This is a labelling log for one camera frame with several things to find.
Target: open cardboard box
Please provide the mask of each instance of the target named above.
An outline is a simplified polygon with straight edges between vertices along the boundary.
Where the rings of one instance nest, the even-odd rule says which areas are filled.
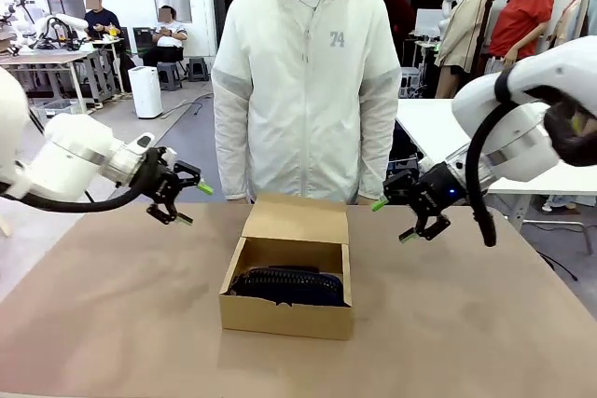
[[[234,279],[250,268],[305,266],[341,279],[346,307],[276,305],[231,295]],[[344,204],[260,194],[220,290],[222,328],[289,336],[350,339],[353,333],[348,220]]]

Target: cable on floor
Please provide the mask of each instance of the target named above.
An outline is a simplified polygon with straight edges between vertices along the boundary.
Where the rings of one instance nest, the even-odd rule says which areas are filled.
[[[201,102],[201,100],[203,99],[207,99],[207,98],[213,98],[213,95],[211,93],[207,93],[205,95],[202,95],[201,97],[199,97],[198,99],[192,101],[192,102],[186,102],[186,103],[182,103],[182,104],[178,104],[177,106],[173,107],[172,109],[167,110],[166,112],[162,113],[161,115],[161,119],[165,119],[168,117],[168,115],[172,112],[175,111],[176,109],[180,109],[181,107],[184,106],[189,106],[189,105],[193,105],[193,104],[198,104],[199,108],[197,109],[197,111],[195,111],[195,113],[193,114],[194,116],[196,116],[199,111],[202,110],[203,108],[203,103]]]
[[[566,225],[566,222],[562,221],[562,226],[565,226],[565,225]],[[547,228],[547,227],[543,227],[543,226],[540,226],[539,224],[535,224],[535,223],[527,223],[527,224],[525,224],[525,226],[534,226],[534,227],[537,227],[538,229],[543,230],[545,232],[551,232],[553,230],[565,230],[565,231],[572,232],[572,233],[583,233],[582,230],[574,230],[574,229],[568,228],[568,227]],[[595,227],[597,227],[597,225],[585,226],[585,228],[595,228]]]
[[[547,255],[543,254],[542,252],[539,252],[539,251],[537,251],[537,253],[538,253],[539,255],[541,255],[541,257],[542,257],[542,258],[543,258],[543,259],[546,261],[546,263],[547,263],[548,265],[550,265],[550,266],[551,266],[551,268],[552,268],[553,270],[555,270],[555,268],[553,267],[552,263],[555,263],[555,264],[556,264],[556,265],[558,265],[560,268],[562,268],[563,270],[565,270],[566,272],[568,272],[568,275],[570,275],[570,277],[572,277],[572,280],[574,280],[574,281],[578,281],[578,277],[577,277],[575,274],[573,274],[573,273],[570,271],[570,269],[568,269],[566,266],[564,266],[562,263],[560,263],[558,260],[555,260],[555,259],[551,258],[550,256],[547,256]]]

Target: table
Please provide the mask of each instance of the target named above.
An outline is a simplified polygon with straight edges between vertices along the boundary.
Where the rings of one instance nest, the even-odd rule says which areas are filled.
[[[120,92],[124,93],[124,84],[122,83],[122,73],[120,72],[120,57],[116,52],[116,44],[124,41],[123,38],[116,39],[114,41],[103,41],[102,39],[91,41],[94,46],[110,46],[112,48],[112,55],[114,56],[114,67],[118,68],[118,83],[120,84]]]
[[[416,68],[416,62],[417,62],[417,53],[419,51],[419,48],[421,49],[421,56],[423,57],[423,70],[421,70],[421,74],[420,74],[420,88],[422,88],[423,86],[426,87],[425,84],[425,80],[426,80],[426,76],[427,76],[427,53],[429,51],[435,51],[435,48],[439,45],[439,42],[429,42],[429,41],[415,41],[414,43],[414,53],[412,55],[412,67]]]
[[[217,294],[250,206],[90,214],[0,304],[0,391],[104,398],[597,396],[597,323],[538,254],[470,210],[401,245],[410,210],[350,207],[354,339],[223,331]]]
[[[36,65],[35,71],[48,73],[49,83],[52,86],[54,95],[60,97],[60,89],[58,88],[58,80],[56,79],[56,72],[70,72],[73,86],[75,87],[76,97],[78,98],[81,112],[87,112],[87,105],[81,93],[81,87],[78,84],[76,77],[75,61],[84,60],[91,55],[92,52],[84,51],[66,51],[66,50],[37,50],[35,53],[23,54],[18,56],[8,56],[0,58],[0,66],[10,67],[24,64]],[[68,69],[62,69],[60,66],[66,65]],[[17,71],[30,71],[29,69],[13,69]]]
[[[535,105],[537,114],[547,108]],[[454,151],[470,142],[451,112],[451,100],[404,99],[400,100],[396,119],[419,149],[435,163],[442,162]],[[517,195],[512,214],[508,217],[512,225],[520,230],[525,223],[524,216],[532,195],[597,195],[597,167],[578,168],[560,162],[530,182],[516,182],[500,179],[489,192],[498,195]],[[581,226],[592,254],[589,233],[584,224],[578,222],[541,222],[541,224],[566,224]]]

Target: beige coat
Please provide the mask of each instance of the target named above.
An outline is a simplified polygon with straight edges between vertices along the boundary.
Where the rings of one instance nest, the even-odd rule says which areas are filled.
[[[452,12],[436,65],[457,65],[471,71],[487,0],[463,0]]]

